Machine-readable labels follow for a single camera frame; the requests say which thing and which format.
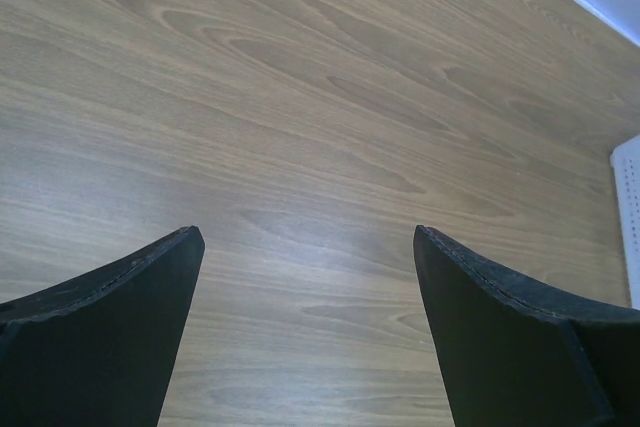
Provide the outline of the white plastic basket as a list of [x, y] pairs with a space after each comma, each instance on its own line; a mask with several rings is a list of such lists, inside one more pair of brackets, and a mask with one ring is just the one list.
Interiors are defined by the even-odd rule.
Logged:
[[631, 306], [639, 309], [639, 151], [635, 136], [617, 146], [611, 156]]

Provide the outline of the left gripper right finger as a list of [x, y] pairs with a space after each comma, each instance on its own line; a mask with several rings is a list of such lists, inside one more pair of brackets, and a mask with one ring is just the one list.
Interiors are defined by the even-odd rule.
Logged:
[[413, 239], [458, 426], [635, 426], [639, 313], [540, 282], [432, 227]]

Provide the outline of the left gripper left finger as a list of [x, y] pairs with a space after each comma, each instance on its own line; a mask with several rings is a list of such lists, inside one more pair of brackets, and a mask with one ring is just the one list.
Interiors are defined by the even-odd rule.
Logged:
[[182, 227], [2, 303], [2, 425], [157, 425], [204, 251]]

